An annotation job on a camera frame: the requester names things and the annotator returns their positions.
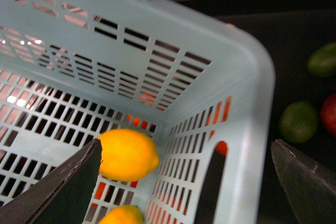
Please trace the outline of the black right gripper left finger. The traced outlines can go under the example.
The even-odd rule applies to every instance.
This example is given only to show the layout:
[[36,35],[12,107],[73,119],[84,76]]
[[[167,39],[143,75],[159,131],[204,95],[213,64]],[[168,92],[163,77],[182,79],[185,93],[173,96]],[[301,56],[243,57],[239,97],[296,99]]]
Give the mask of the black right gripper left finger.
[[96,186],[102,146],[94,139],[1,207],[1,223],[83,223]]

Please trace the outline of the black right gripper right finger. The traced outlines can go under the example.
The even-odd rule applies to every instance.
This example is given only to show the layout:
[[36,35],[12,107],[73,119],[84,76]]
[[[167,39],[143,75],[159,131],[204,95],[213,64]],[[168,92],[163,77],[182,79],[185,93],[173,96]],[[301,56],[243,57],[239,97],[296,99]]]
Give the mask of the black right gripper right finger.
[[335,172],[282,140],[271,144],[279,182],[299,223],[335,223]]

